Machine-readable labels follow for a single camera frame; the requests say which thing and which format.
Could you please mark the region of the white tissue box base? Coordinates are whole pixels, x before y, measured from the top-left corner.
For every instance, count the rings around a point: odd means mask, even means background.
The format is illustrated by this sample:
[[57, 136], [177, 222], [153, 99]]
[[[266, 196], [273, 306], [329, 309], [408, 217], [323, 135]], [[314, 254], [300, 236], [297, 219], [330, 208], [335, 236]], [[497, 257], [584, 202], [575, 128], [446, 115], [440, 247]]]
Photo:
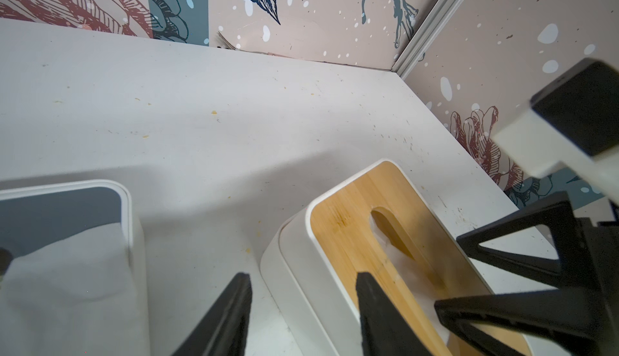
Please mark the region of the white tissue box base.
[[361, 355], [359, 309], [312, 230], [314, 210], [277, 230], [260, 273], [304, 355]]
[[127, 243], [127, 257], [137, 292], [137, 309], [140, 322], [140, 341], [144, 355], [151, 354], [150, 327], [148, 312], [148, 281], [146, 270], [145, 240], [143, 228], [137, 214], [130, 207], [126, 220], [122, 222], [123, 234]]

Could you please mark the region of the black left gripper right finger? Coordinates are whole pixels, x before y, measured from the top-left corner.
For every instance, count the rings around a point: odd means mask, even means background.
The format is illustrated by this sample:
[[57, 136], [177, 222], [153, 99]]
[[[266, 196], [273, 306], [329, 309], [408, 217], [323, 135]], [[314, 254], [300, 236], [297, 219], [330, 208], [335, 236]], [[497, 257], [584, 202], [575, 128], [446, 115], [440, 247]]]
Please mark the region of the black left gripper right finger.
[[431, 355], [369, 272], [356, 279], [363, 355]]

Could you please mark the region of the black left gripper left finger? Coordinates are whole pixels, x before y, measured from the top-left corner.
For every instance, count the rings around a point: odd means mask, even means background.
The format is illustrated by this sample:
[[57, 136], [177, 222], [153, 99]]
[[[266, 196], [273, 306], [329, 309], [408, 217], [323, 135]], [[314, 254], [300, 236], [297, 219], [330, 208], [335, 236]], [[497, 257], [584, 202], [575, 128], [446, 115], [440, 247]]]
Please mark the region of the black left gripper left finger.
[[245, 354], [251, 313], [251, 278], [237, 273], [175, 355]]

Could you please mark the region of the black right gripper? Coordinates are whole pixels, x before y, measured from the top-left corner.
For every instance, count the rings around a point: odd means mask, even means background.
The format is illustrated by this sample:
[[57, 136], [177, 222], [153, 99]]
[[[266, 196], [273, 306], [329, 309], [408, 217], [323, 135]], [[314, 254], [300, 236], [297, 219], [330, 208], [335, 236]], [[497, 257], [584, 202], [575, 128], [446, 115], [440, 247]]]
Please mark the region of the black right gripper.
[[[557, 259], [483, 247], [484, 242], [545, 225]], [[591, 220], [554, 193], [456, 238], [471, 259], [556, 288], [435, 302], [440, 323], [484, 355], [519, 351], [476, 324], [545, 338], [572, 355], [618, 354], [618, 220]]]

